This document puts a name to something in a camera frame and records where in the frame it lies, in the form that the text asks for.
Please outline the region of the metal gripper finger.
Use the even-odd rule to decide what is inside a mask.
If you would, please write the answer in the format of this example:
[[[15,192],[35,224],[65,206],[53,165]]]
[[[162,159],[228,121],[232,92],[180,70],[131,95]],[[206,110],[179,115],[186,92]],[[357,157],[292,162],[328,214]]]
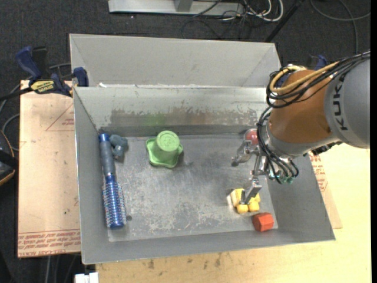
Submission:
[[[241,163],[246,163],[251,156],[256,152],[257,145],[251,141],[243,141],[241,146],[237,149],[235,157],[232,158],[231,165],[238,166]]]
[[[245,205],[249,204],[251,198],[255,198],[262,187],[258,178],[252,179],[250,187],[242,190],[240,203]]]

